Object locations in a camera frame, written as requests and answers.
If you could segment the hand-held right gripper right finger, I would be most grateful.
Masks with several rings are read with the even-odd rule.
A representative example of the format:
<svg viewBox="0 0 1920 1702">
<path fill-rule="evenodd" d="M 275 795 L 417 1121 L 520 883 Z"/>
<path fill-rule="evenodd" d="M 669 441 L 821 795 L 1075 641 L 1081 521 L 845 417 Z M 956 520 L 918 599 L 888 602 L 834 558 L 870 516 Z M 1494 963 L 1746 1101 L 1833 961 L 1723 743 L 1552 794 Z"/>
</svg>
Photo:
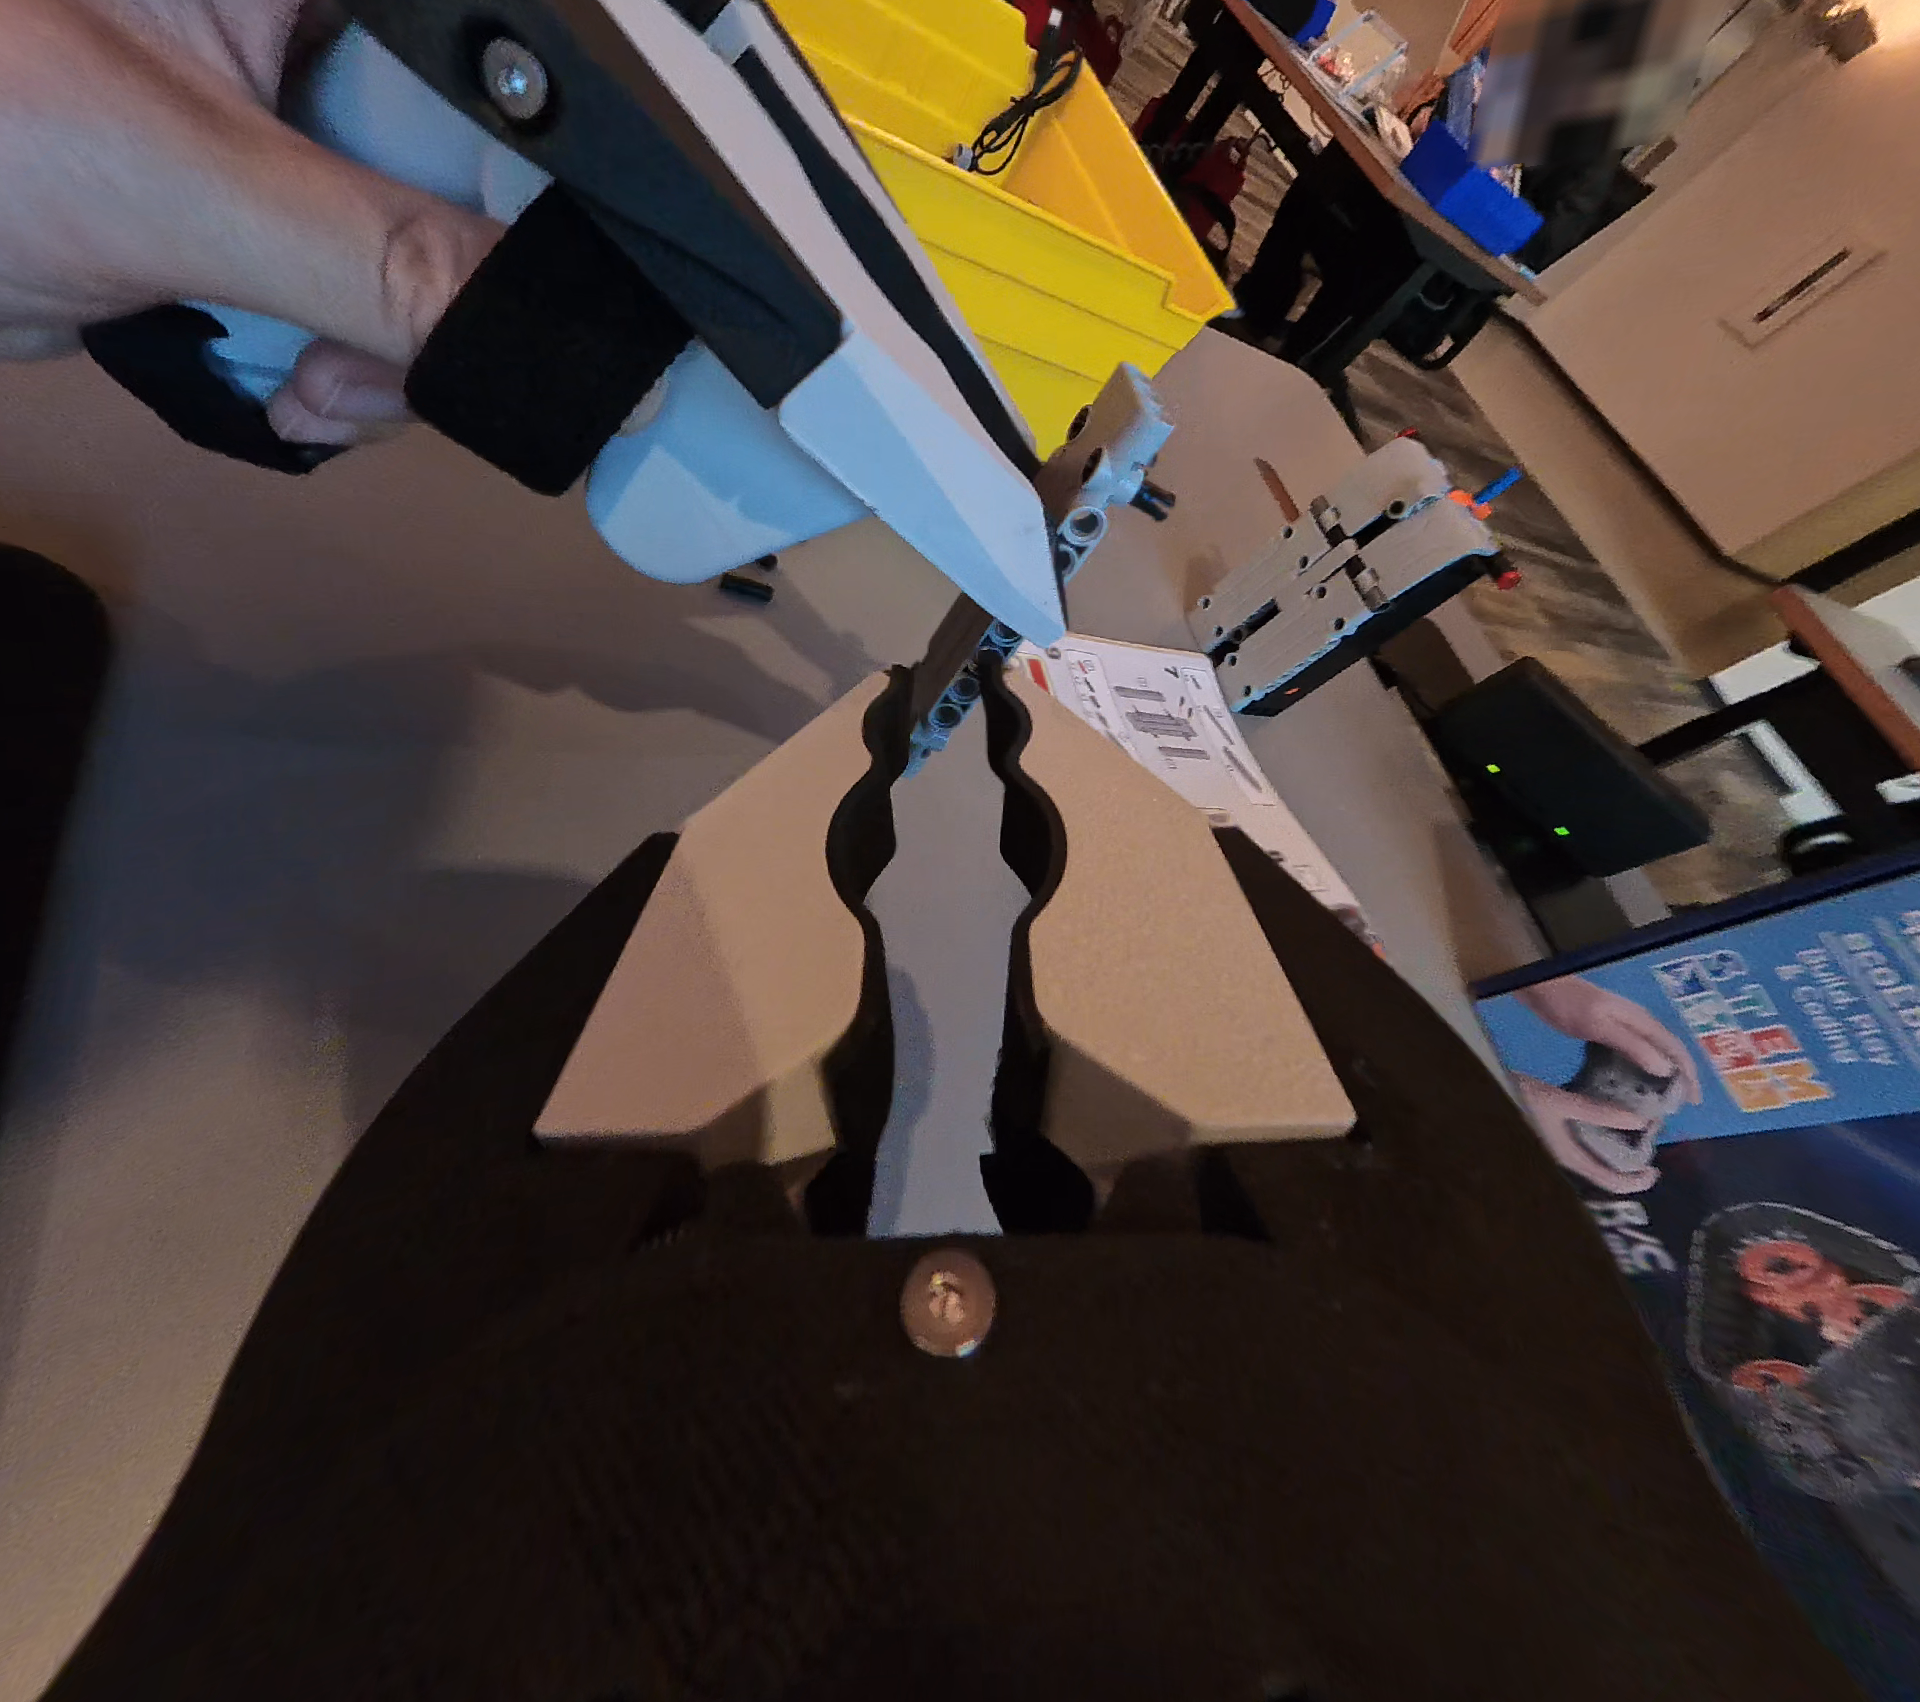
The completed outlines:
<svg viewBox="0 0 1920 1702">
<path fill-rule="evenodd" d="M 979 1159 L 999 1229 L 1079 1234 L 1140 1163 L 1347 1137 L 1353 1101 L 1204 810 L 1021 667 L 981 707 L 1025 895 Z"/>
</svg>

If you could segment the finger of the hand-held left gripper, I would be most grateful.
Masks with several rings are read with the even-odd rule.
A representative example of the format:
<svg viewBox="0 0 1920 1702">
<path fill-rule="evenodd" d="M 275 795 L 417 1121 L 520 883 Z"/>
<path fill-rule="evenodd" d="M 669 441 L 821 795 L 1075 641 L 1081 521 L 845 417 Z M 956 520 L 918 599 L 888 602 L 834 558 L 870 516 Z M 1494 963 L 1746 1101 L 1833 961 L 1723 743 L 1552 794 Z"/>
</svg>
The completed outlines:
<svg viewBox="0 0 1920 1702">
<path fill-rule="evenodd" d="M 1033 479 L 1041 459 L 1027 426 L 796 41 L 760 0 L 727 0 L 704 41 L 780 129 L 827 219 L 893 313 L 937 360 L 971 417 L 1017 474 Z"/>
<path fill-rule="evenodd" d="M 797 156 L 727 61 L 665 0 L 595 0 L 719 157 L 813 292 L 797 362 L 755 363 L 771 319 L 707 322 L 587 468 L 584 501 L 632 570 L 673 585 L 883 521 L 1017 634 L 1064 626 L 1044 504 L 900 319 Z"/>
</svg>

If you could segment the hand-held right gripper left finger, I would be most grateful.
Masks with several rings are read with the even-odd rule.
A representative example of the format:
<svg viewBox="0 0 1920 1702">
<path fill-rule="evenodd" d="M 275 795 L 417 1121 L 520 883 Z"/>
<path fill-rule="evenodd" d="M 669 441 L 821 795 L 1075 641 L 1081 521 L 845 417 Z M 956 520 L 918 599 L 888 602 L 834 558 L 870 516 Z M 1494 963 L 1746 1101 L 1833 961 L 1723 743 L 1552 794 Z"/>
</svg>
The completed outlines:
<svg viewBox="0 0 1920 1702">
<path fill-rule="evenodd" d="M 536 1137 L 760 1165 L 861 1236 L 895 1092 L 870 891 L 898 851 L 912 671 L 861 679 L 700 807 L 539 1109 Z"/>
</svg>

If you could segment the grey perforated building beam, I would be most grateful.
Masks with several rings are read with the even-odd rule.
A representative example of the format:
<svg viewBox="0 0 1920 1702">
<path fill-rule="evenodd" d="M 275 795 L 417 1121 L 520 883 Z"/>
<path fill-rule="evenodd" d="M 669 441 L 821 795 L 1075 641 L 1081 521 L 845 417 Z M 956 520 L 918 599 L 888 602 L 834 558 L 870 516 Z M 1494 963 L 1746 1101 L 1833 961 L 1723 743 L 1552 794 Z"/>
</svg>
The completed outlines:
<svg viewBox="0 0 1920 1702">
<path fill-rule="evenodd" d="M 1068 585 L 1092 558 L 1117 512 L 1132 507 L 1151 521 L 1173 512 L 1178 496 L 1154 479 L 1154 464 L 1172 433 L 1158 390 L 1134 365 L 1117 365 L 1078 409 L 1065 441 L 1038 472 L 1057 585 Z M 966 596 L 956 599 L 913 667 L 905 777 L 942 754 L 979 704 L 984 664 L 1007 662 L 1021 639 L 989 609 Z"/>
</svg>

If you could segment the grey desk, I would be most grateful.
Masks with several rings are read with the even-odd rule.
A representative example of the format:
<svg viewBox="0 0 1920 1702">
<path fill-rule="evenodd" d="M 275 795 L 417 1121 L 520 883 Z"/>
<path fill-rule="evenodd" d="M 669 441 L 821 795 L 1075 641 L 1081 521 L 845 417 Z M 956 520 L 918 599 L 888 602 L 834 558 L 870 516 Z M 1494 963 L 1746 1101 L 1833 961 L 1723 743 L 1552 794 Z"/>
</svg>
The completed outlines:
<svg viewBox="0 0 1920 1702">
<path fill-rule="evenodd" d="M 1202 573 L 1357 458 L 1325 394 L 1224 334 L 1159 374 L 1176 514 L 1125 512 L 1075 630 L 1172 645 Z M 83 363 L 3 370 L 3 539 L 114 635 L 3 1084 L 3 1698 L 130 1568 L 279 1258 L 443 1033 L 644 838 L 682 826 L 952 590 L 856 521 L 771 605 L 613 559 L 434 433 L 305 478 L 183 447 Z M 966 731 L 895 798 L 873 891 L 900 1090 L 882 1236 L 975 1234 L 999 938 L 1020 885 Z M 1363 667 L 1251 747 L 1396 970 L 1484 1053 L 1468 979 L 1537 951 Z"/>
</svg>

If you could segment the person's left hand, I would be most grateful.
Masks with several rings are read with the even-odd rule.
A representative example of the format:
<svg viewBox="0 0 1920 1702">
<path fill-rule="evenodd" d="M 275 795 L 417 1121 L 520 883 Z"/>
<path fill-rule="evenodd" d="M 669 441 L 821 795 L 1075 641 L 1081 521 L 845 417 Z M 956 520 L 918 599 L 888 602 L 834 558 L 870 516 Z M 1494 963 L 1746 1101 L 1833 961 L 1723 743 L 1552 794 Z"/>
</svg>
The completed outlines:
<svg viewBox="0 0 1920 1702">
<path fill-rule="evenodd" d="M 403 371 L 500 225 L 335 156 L 277 112 L 307 0 L 2 0 L 2 349 L 73 356 L 158 304 L 310 343 L 284 441 L 382 441 Z"/>
</svg>

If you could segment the white instruction sheet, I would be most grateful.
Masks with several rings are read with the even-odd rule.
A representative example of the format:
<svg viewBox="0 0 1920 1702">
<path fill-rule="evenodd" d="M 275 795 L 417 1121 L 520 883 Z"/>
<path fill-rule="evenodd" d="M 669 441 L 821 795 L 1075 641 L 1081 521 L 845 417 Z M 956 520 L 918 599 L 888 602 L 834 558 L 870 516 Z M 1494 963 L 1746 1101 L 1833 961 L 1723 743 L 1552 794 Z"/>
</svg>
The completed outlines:
<svg viewBox="0 0 1920 1702">
<path fill-rule="evenodd" d="M 1020 643 L 1007 670 L 1074 710 L 1210 826 L 1240 829 L 1362 944 L 1384 951 L 1357 895 L 1242 738 L 1208 657 L 1068 634 L 1044 647 Z"/>
</svg>

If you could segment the grey building block model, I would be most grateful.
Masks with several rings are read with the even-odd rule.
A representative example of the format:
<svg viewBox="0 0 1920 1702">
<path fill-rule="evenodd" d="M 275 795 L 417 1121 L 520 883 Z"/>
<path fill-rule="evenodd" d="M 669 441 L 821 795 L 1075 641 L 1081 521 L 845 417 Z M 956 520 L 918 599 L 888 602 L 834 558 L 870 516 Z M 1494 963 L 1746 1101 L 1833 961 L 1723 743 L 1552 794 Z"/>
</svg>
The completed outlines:
<svg viewBox="0 0 1920 1702">
<path fill-rule="evenodd" d="M 1192 602 L 1221 704 L 1276 716 L 1470 585 L 1516 587 L 1489 510 L 1411 433 L 1369 450 Z"/>
</svg>

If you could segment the black device with green lights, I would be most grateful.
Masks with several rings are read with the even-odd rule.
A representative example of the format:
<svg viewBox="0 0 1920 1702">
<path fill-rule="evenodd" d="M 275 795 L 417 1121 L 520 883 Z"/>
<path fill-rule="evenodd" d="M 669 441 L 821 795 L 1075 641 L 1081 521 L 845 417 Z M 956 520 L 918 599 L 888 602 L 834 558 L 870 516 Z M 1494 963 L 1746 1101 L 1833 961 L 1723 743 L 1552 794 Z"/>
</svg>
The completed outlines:
<svg viewBox="0 0 1920 1702">
<path fill-rule="evenodd" d="M 1494 853 L 1539 891 L 1704 847 L 1709 813 L 1537 657 L 1475 679 L 1425 735 Z"/>
</svg>

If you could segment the clear plastic box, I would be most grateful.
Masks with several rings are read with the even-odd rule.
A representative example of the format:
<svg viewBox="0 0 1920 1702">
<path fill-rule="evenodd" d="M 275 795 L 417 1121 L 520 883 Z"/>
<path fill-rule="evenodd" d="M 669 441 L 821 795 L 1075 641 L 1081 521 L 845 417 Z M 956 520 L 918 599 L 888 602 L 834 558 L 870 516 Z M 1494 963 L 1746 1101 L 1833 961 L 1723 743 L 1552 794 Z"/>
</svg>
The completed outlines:
<svg viewBox="0 0 1920 1702">
<path fill-rule="evenodd" d="M 1379 10 L 1356 10 L 1308 49 L 1315 78 L 1347 112 L 1384 104 L 1408 71 L 1408 40 Z"/>
</svg>

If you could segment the blue printed toy box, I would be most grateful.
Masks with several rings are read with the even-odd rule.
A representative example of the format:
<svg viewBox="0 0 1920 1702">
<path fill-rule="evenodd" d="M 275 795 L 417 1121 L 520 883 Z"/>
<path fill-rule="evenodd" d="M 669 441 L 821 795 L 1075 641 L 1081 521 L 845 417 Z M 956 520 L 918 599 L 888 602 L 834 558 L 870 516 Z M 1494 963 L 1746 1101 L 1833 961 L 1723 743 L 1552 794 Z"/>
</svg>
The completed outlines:
<svg viewBox="0 0 1920 1702">
<path fill-rule="evenodd" d="M 1915 1698 L 1915 850 L 1470 990 L 1760 1556 Z"/>
</svg>

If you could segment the white wall vent plate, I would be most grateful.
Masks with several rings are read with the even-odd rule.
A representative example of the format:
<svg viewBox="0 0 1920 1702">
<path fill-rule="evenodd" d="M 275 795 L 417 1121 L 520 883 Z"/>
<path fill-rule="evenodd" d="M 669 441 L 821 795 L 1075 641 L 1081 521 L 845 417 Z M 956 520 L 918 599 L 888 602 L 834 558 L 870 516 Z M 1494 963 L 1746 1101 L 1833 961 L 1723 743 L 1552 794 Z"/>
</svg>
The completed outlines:
<svg viewBox="0 0 1920 1702">
<path fill-rule="evenodd" d="M 1820 244 L 1738 297 L 1717 315 L 1717 326 L 1746 349 L 1768 345 L 1823 299 L 1836 297 L 1851 279 L 1871 269 L 1884 253 L 1884 244 L 1866 235 Z"/>
</svg>

